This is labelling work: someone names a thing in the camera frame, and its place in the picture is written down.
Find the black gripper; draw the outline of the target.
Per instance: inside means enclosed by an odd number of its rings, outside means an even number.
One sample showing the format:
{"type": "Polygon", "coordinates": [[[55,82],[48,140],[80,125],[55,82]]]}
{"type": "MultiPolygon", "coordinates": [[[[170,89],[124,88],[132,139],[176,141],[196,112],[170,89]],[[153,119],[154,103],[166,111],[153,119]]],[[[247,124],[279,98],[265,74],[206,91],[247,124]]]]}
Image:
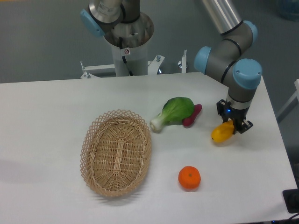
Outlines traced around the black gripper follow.
{"type": "Polygon", "coordinates": [[[246,115],[249,108],[245,109],[235,109],[231,106],[230,102],[226,102],[221,99],[216,103],[217,113],[222,118],[222,122],[227,122],[229,119],[233,121],[233,134],[244,133],[249,130],[253,123],[246,120],[246,115]]]}

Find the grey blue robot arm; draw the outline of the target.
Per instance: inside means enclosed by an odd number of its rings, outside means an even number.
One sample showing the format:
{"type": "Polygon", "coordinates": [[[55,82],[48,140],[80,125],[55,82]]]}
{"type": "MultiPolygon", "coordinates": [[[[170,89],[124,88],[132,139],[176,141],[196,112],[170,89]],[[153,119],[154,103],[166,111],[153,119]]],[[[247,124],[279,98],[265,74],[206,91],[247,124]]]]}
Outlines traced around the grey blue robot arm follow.
{"type": "Polygon", "coordinates": [[[262,66],[253,59],[241,58],[257,39],[256,26],[242,20],[230,0],[204,0],[206,11],[222,40],[216,47],[202,47],[194,59],[199,72],[228,88],[226,99],[217,104],[223,122],[232,120],[234,133],[244,133],[253,124],[247,112],[262,77],[262,66]]]}

